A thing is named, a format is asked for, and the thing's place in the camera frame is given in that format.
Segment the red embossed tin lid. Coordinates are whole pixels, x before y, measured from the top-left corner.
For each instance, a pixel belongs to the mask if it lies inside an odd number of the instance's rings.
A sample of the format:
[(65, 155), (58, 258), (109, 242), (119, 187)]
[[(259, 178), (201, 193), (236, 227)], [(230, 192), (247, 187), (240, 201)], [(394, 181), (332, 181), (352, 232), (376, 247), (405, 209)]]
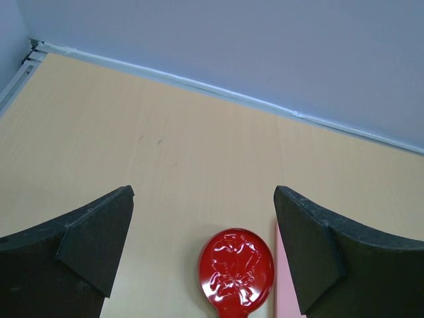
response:
[(274, 259), (267, 244), (241, 228), (225, 229), (203, 247), (199, 285), (217, 316), (248, 317), (267, 300), (274, 284)]

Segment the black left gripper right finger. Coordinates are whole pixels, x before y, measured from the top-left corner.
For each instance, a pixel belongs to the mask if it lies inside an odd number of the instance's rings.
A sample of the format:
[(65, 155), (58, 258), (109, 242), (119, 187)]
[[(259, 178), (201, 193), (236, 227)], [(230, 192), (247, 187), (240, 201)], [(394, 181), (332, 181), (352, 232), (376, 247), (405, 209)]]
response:
[(274, 192), (299, 309), (308, 317), (422, 317), (423, 242), (368, 227), (286, 186)]

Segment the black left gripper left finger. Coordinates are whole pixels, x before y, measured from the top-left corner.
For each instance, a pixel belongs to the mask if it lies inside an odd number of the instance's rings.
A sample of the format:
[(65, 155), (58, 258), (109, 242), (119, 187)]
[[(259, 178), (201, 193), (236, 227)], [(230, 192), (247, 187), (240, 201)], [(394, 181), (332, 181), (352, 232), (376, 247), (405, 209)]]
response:
[(1, 238), (2, 317), (99, 317), (134, 208), (131, 186)]

